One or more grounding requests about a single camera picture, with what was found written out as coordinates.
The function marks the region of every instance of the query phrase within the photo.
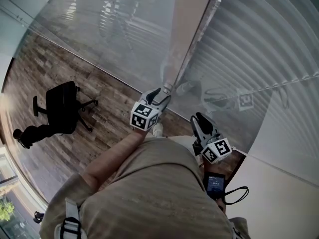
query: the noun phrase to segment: office chair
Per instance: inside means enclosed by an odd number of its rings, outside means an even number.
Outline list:
[[[71,134],[76,128],[78,120],[85,128],[92,132],[93,129],[88,127],[84,120],[78,114],[78,110],[85,111],[85,107],[91,103],[98,105],[97,100],[91,100],[81,104],[76,100],[76,94],[80,91],[74,82],[63,83],[46,92],[46,110],[37,104],[37,96],[33,98],[33,113],[38,117],[39,113],[46,114],[49,125],[57,133]]]

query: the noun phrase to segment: buckle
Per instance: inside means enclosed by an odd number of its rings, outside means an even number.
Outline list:
[[[77,226],[77,230],[67,229],[65,228],[65,225],[75,226],[75,227]],[[63,237],[64,232],[75,234],[77,235],[77,239],[81,239],[81,223],[74,217],[65,218],[60,230],[60,239],[64,238]]]

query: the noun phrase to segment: shoe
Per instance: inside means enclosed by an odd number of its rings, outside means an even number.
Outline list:
[[[163,137],[163,125],[162,123],[158,122],[154,127],[153,127],[153,135],[154,137]]]

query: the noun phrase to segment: person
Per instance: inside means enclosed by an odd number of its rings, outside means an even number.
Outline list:
[[[89,239],[230,239],[235,238],[232,226],[239,238],[248,239],[246,220],[229,220],[225,204],[208,197],[194,155],[181,144],[183,137],[161,137],[161,131],[160,124],[153,130],[157,137],[135,129],[83,173],[71,176],[48,205],[41,238],[54,238],[55,227],[66,217],[68,198],[79,207],[81,228]],[[215,169],[204,163],[205,171]]]
[[[24,148],[30,149],[33,143],[41,141],[46,137],[51,137],[56,132],[50,125],[28,126],[24,132],[20,129],[13,131],[13,138],[16,139]]]

